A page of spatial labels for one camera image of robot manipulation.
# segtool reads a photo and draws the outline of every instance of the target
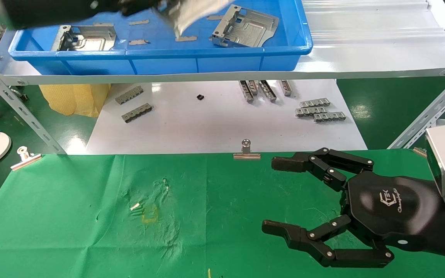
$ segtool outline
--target sheet metal part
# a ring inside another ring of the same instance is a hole
[[[215,14],[234,0],[160,0],[154,12],[173,27],[176,37],[200,18]]]
[[[143,88],[141,86],[136,86],[135,88],[129,90],[128,92],[116,97],[115,100],[118,104],[124,104],[125,102],[130,101],[132,98],[136,97],[143,93]]]
[[[291,85],[287,80],[280,80],[279,84],[281,84],[281,88],[283,88],[284,96],[290,97],[293,93],[293,90],[291,89]]]
[[[150,42],[146,39],[135,39],[134,41],[129,41],[128,44],[131,46],[139,46],[142,44],[150,44]]]
[[[175,41],[177,42],[193,42],[197,40],[197,36],[190,36],[190,37],[177,37]]]
[[[234,153],[234,160],[260,160],[260,153],[251,153],[251,142],[249,139],[244,139],[241,142],[241,153]]]
[[[230,5],[212,32],[212,43],[223,47],[261,47],[274,36],[278,24],[279,18],[275,16]]]
[[[258,84],[255,80],[247,80],[248,88],[252,92],[253,95],[258,94]]]
[[[33,162],[36,162],[37,160],[40,160],[42,158],[42,155],[40,153],[39,154],[29,153],[26,146],[21,146],[20,148],[18,148],[18,150],[16,150],[16,153],[20,155],[21,162],[10,167],[13,171],[21,169],[27,165],[30,165]]]
[[[51,51],[109,51],[116,42],[112,24],[61,25]]]
[[[146,104],[143,104],[142,106],[138,107],[137,109],[134,109],[134,110],[126,113],[125,115],[121,116],[121,118],[123,119],[123,121],[125,121],[125,123],[129,123],[129,122],[133,121],[134,119],[142,116],[143,114],[152,111],[153,108],[154,108],[154,106],[146,103]]]
[[[324,107],[309,107],[309,108],[295,109],[295,116],[297,116],[298,118],[308,117],[319,113],[327,113],[327,111]]]
[[[243,96],[245,97],[245,99],[247,100],[248,103],[252,103],[253,102],[253,94],[252,94],[252,91],[250,90],[247,82],[245,80],[240,80],[238,82],[239,82],[240,88],[243,92]]]
[[[327,100],[327,98],[319,98],[317,100],[306,100],[304,102],[300,102],[300,107],[303,108],[329,106],[329,105],[331,105],[331,102]]]
[[[260,88],[262,88],[262,92],[270,100],[270,102],[275,102],[277,100],[276,94],[270,87],[269,83],[267,83],[267,81],[261,80],[258,81],[258,84],[260,85]]]
[[[346,120],[346,115],[343,112],[330,112],[314,114],[314,122],[332,122],[332,121],[344,121]]]

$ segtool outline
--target metal bracket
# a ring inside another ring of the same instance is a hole
[[[34,132],[58,154],[66,154],[65,150],[58,144],[56,140],[46,131],[41,123],[30,112],[27,106],[23,105],[19,97],[17,97],[8,86],[0,78],[0,96],[9,106],[34,130]]]
[[[42,158],[42,155],[40,153],[39,154],[29,153],[26,146],[21,146],[20,148],[18,148],[16,153],[18,153],[20,155],[20,158],[22,161],[18,164],[11,166],[11,169],[13,171],[21,169],[21,168],[23,168],[29,164],[32,164],[33,162],[36,162],[37,160],[40,160]]]
[[[445,90],[388,147],[410,148],[445,112]]]
[[[234,160],[260,160],[261,155],[260,153],[251,153],[250,145],[252,143],[249,139],[244,139],[241,142],[241,153],[234,153],[233,159]]]
[[[261,47],[274,36],[278,24],[279,18],[275,16],[231,5],[212,33],[212,43],[224,47]]]

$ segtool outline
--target green floor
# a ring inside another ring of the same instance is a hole
[[[382,149],[445,88],[445,77],[338,80],[338,86],[367,147]],[[24,93],[30,97],[28,108],[63,147],[71,144],[78,149],[85,147],[95,119],[66,117],[52,111],[37,86],[28,86]],[[13,140],[9,154],[0,161],[1,186],[9,167],[20,160],[16,154],[19,146],[28,146],[34,153],[51,153],[52,150],[2,100],[0,113],[0,129]]]

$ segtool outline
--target shelf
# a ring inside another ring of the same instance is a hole
[[[252,151],[314,151],[366,149],[365,142],[334,80],[291,81],[293,95],[284,97],[269,84],[275,103],[262,93],[245,101],[238,81],[166,82],[113,85],[92,131],[85,154],[238,153],[250,139]],[[145,90],[123,105],[114,99],[134,86]],[[198,100],[197,95],[205,98]],[[315,123],[295,117],[303,100],[327,97],[329,112],[344,112],[345,121]],[[154,109],[130,123],[121,115],[145,104]],[[67,148],[68,154],[74,153]]]
[[[29,63],[9,58],[13,34],[7,32],[0,43],[0,73],[8,85],[440,76],[445,75],[445,4],[429,2],[302,0],[314,50],[291,72],[43,76]]]

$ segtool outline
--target yellow stain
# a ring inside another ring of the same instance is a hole
[[[146,218],[145,214],[147,214],[148,212],[150,212],[147,208],[145,209],[145,212],[142,214],[142,223],[144,224],[150,224],[150,223],[155,223],[157,222],[157,206],[153,205],[151,208],[151,212],[152,212],[152,218]]]

